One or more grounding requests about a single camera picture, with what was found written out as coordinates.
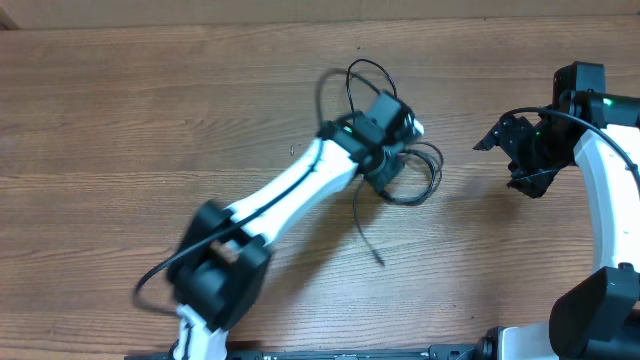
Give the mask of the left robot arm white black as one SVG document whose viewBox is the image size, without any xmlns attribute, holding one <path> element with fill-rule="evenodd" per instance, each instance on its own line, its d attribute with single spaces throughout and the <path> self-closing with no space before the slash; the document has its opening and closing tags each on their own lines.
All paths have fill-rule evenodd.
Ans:
<svg viewBox="0 0 640 360">
<path fill-rule="evenodd" d="M 320 125 L 307 151 L 254 194 L 195 213 L 167 269 L 180 335 L 172 359 L 224 359 L 229 330 L 255 303 L 275 244 L 312 208 L 363 175 L 385 187 L 397 155 L 420 138 L 414 112 L 388 92 L 366 112 Z"/>
</svg>

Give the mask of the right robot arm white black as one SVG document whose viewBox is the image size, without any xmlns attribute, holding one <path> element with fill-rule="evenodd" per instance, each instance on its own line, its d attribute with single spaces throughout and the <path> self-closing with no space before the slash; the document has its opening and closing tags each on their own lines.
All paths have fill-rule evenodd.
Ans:
<svg viewBox="0 0 640 360">
<path fill-rule="evenodd" d="M 639 356 L 639 101 L 606 91 L 601 64 L 553 77 L 552 102 L 500 116 L 476 144 L 509 157 L 508 187 L 542 197 L 569 166 L 581 171 L 594 236 L 591 274 L 548 320 L 489 330 L 463 359 L 636 359 Z"/>
</svg>

